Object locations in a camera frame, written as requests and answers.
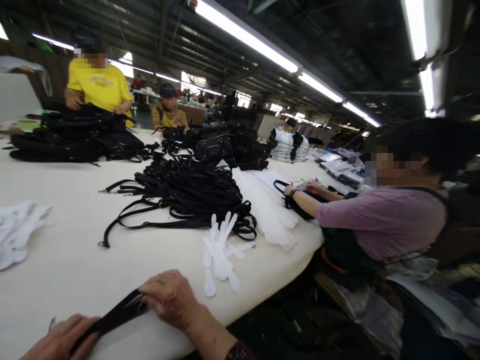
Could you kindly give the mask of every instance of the mauve t-shirt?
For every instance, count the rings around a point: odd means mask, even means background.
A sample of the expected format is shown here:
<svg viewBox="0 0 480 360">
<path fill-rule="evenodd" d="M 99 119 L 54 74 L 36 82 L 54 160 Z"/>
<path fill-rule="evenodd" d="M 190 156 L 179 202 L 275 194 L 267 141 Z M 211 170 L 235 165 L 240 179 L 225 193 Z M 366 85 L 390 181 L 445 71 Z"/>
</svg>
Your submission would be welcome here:
<svg viewBox="0 0 480 360">
<path fill-rule="evenodd" d="M 447 210 L 424 191 L 377 187 L 348 200 L 321 203 L 316 218 L 325 228 L 352 229 L 367 255 L 389 261 L 433 243 Z"/>
</svg>

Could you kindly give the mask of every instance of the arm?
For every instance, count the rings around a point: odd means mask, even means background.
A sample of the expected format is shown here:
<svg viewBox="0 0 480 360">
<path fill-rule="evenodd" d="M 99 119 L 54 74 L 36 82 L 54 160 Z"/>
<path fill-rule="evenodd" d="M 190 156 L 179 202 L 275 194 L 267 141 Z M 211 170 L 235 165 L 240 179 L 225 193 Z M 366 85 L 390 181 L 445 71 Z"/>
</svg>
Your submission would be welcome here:
<svg viewBox="0 0 480 360">
<path fill-rule="evenodd" d="M 182 330 L 205 360 L 224 360 L 238 340 L 200 305 L 186 278 L 169 270 L 150 278 L 139 290 L 143 301 L 170 325 Z"/>
</svg>

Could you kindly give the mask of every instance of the ceiling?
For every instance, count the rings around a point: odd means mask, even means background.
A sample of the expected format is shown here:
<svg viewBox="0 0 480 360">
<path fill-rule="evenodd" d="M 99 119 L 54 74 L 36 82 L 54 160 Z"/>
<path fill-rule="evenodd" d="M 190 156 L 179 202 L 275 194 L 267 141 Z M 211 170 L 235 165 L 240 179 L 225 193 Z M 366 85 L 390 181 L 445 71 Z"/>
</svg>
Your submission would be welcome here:
<svg viewBox="0 0 480 360">
<path fill-rule="evenodd" d="M 384 126 L 423 116 L 400 0 L 217 2 L 319 78 L 349 94 Z M 48 27 L 75 30 L 83 26 L 119 49 L 118 57 L 122 51 L 132 52 L 139 67 L 167 75 L 172 68 L 180 68 L 205 77 L 213 90 L 239 90 L 254 100 L 290 106 L 290 113 L 329 113 L 333 123 L 368 125 L 188 10 L 180 0 L 0 0 L 3 3 L 6 9 L 40 18 L 45 36 Z M 471 30 L 471 38 L 455 53 L 459 75 L 448 83 L 449 96 L 461 97 L 450 109 L 462 116 L 480 114 L 479 78 L 469 77 L 470 66 L 479 63 L 479 40 L 474 35 L 480 30 L 478 21 L 471 28 L 476 32 Z M 468 69 L 462 67 L 465 62 Z"/>
</svg>

